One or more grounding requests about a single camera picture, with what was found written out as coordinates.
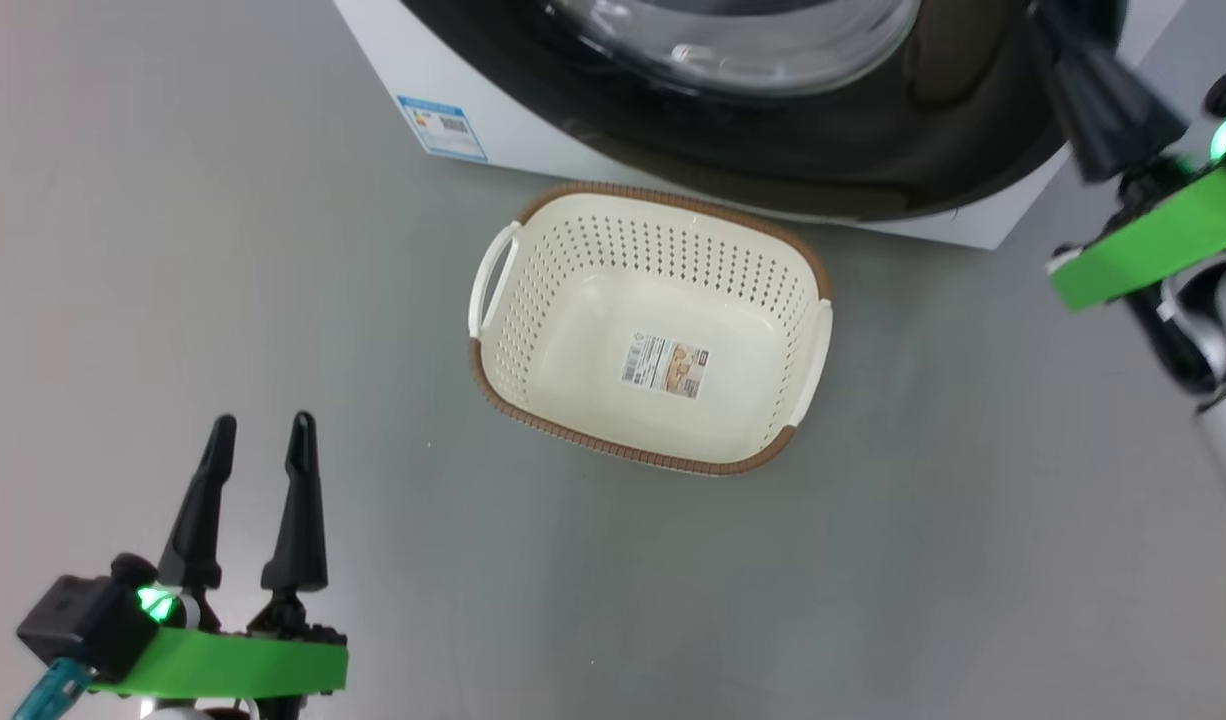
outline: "white handle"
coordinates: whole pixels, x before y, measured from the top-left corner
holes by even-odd
[[[801,389],[801,397],[794,402],[791,418],[786,424],[799,424],[804,415],[808,415],[809,404],[813,402],[813,393],[818,393],[818,381],[821,379],[821,369],[828,366],[828,352],[831,351],[831,331],[834,325],[834,309],[830,301],[819,301],[818,307],[818,332],[813,337],[813,357],[809,359],[809,374],[804,378],[804,388]]]
[[[489,277],[493,275],[493,266],[498,265],[501,250],[508,243],[511,245],[511,251],[516,250],[514,237],[516,237],[517,229],[520,229],[520,220],[514,220],[508,227],[501,228],[498,237],[493,238],[489,249],[484,251],[484,260],[481,260],[481,269],[474,274],[474,285],[471,286],[471,309],[467,310],[466,315],[466,325],[468,331],[471,331],[472,339],[481,336],[481,327],[485,321],[485,318],[481,318],[481,313],[484,310],[484,296],[489,291]],[[493,301],[489,301],[489,310],[485,316],[493,314],[494,307],[498,305],[498,297],[501,296],[501,287],[505,285],[501,278],[508,276],[509,269],[511,269],[511,264],[501,269],[501,275],[498,278],[497,287],[493,288]]]

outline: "green bracket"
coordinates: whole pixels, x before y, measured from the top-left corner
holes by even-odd
[[[347,687],[347,648],[161,628],[118,684],[93,691],[162,698],[310,695]]]
[[[1049,274],[1067,309],[1118,301],[1226,250],[1226,168],[1108,234]]]

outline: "green light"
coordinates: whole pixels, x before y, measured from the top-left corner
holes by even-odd
[[[1213,134],[1213,145],[1208,146],[1208,158],[1219,161],[1226,156],[1226,123],[1222,123],[1217,131]]]
[[[164,623],[169,618],[169,611],[173,610],[173,592],[147,585],[137,591],[137,596],[142,601],[142,611],[146,611],[156,623]]]

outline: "front-loading washing machine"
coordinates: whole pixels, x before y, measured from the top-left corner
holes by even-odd
[[[1057,0],[1137,63],[1184,0]],[[337,0],[430,155],[994,249],[1065,161],[1021,0]]]

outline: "gray floor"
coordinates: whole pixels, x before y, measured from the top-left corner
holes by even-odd
[[[1188,108],[1219,5],[1148,61]],[[1226,507],[1188,405],[1041,272],[1106,191],[1064,172],[994,254],[805,229],[839,309],[817,402],[776,462],[704,480],[472,386],[471,275],[548,184],[422,155],[326,0],[0,0],[0,718],[33,597],[156,557],[221,411],[216,605],[260,607],[306,407],[310,605],[353,655],[310,718],[1226,719]]]

